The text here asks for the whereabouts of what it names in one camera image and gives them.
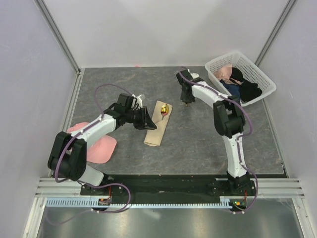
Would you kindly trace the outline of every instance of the white wall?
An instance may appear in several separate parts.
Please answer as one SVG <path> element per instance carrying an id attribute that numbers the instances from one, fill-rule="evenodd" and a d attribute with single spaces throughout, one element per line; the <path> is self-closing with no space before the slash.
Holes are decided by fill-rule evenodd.
<path id="1" fill-rule="evenodd" d="M 287 0 L 45 0 L 81 67 L 255 61 Z"/>
<path id="2" fill-rule="evenodd" d="M 290 176 L 317 223 L 317 2 L 298 1 L 261 69 L 276 83 L 266 99 Z"/>
<path id="3" fill-rule="evenodd" d="M 21 237 L 75 72 L 32 0 L 0 1 L 0 237 Z"/>

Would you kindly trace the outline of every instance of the navy blue cloth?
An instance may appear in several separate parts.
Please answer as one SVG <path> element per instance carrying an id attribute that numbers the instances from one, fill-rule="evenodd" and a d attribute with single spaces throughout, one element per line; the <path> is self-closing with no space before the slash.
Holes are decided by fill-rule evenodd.
<path id="1" fill-rule="evenodd" d="M 223 86 L 231 93 L 233 96 L 237 96 L 240 100 L 239 86 L 235 84 L 226 84 L 223 80 L 220 80 Z"/>

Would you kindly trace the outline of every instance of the floor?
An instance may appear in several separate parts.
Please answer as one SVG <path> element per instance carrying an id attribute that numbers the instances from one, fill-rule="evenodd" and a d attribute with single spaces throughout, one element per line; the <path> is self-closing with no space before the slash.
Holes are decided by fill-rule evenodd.
<path id="1" fill-rule="evenodd" d="M 49 207 L 44 216 L 58 223 L 87 209 Z M 43 237 L 303 238 L 303 234 L 291 199 L 258 199 L 244 215 L 207 208 L 131 208 L 110 215 L 90 212 L 62 226 L 43 219 L 38 238 Z"/>
<path id="2" fill-rule="evenodd" d="M 210 83 L 204 67 L 190 67 Z M 156 101 L 173 105 L 161 146 L 143 143 L 146 131 L 126 124 L 109 135 L 117 146 L 109 162 L 90 165 L 108 174 L 224 174 L 225 147 L 213 125 L 212 109 L 203 101 L 185 106 L 175 74 L 177 67 L 88 68 L 81 84 L 72 125 L 92 121 L 99 114 L 94 90 L 104 83 L 115 83 L 135 95 L 146 96 L 144 105 L 152 115 Z M 101 88 L 98 101 L 107 108 L 117 101 L 120 91 Z M 284 173 L 262 101 L 246 107 L 254 133 L 245 138 L 243 148 L 247 166 L 257 174 Z"/>

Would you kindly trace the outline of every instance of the laundry basket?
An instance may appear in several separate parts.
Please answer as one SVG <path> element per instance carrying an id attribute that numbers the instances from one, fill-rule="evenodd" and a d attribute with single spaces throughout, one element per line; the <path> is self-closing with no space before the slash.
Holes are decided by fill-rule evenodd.
<path id="1" fill-rule="evenodd" d="M 209 79 L 216 86 L 216 88 L 224 94 L 231 95 L 228 90 L 223 86 L 222 83 L 214 76 L 220 68 L 226 64 L 232 64 L 233 67 L 238 68 L 243 73 L 243 77 L 252 82 L 257 83 L 259 88 L 262 90 L 262 94 L 248 102 L 241 102 L 241 106 L 245 107 L 252 103 L 255 103 L 267 95 L 270 95 L 276 90 L 275 83 L 270 80 L 251 60 L 244 56 L 240 52 L 231 52 L 223 56 L 217 57 L 208 63 L 206 63 L 205 68 L 208 71 Z"/>

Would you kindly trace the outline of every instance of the pink mat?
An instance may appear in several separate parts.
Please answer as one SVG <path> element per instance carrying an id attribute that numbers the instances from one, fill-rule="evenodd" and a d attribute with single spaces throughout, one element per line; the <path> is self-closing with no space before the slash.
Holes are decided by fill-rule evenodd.
<path id="1" fill-rule="evenodd" d="M 68 129 L 67 133 L 79 130 L 88 124 L 88 122 L 78 123 L 75 126 Z M 104 135 L 102 138 L 97 140 L 95 144 L 88 148 L 87 161 L 96 164 L 103 164 L 108 162 L 111 158 L 111 155 L 114 151 L 116 144 L 116 139 L 114 139 L 111 136 Z"/>

